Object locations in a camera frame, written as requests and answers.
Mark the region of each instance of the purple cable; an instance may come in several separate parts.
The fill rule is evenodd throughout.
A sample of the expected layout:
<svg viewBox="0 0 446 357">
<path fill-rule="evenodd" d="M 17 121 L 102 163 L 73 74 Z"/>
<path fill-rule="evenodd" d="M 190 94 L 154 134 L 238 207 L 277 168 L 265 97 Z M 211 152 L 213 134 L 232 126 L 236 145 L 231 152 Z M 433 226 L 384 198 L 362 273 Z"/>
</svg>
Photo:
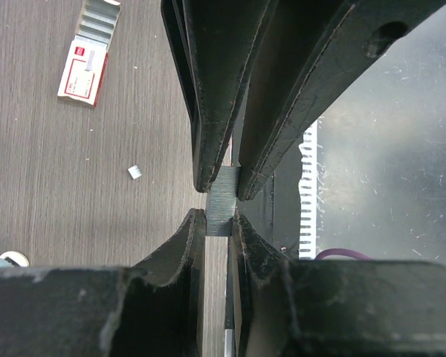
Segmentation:
<svg viewBox="0 0 446 357">
<path fill-rule="evenodd" d="M 366 256 L 365 254 L 359 253 L 358 251 L 353 251 L 352 249 L 345 249 L 345 248 L 326 249 L 325 251 L 321 251 L 315 257 L 314 260 L 322 260 L 332 255 L 341 255 L 342 257 L 349 257 L 356 260 L 372 260 L 372 258 Z"/>
</svg>

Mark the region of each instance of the purple cord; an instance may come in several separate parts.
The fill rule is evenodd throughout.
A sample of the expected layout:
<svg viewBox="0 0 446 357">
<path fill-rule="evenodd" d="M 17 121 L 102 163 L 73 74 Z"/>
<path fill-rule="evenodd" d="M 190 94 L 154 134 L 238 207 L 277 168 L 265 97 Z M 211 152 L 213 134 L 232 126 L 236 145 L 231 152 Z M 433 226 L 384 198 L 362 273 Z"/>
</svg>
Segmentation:
<svg viewBox="0 0 446 357">
<path fill-rule="evenodd" d="M 345 248 L 326 249 L 325 251 L 321 251 L 314 260 L 322 260 L 324 258 L 330 257 L 331 255 L 341 255 L 343 257 L 349 257 L 356 260 L 372 260 L 372 258 L 366 256 L 365 254 Z"/>
</svg>

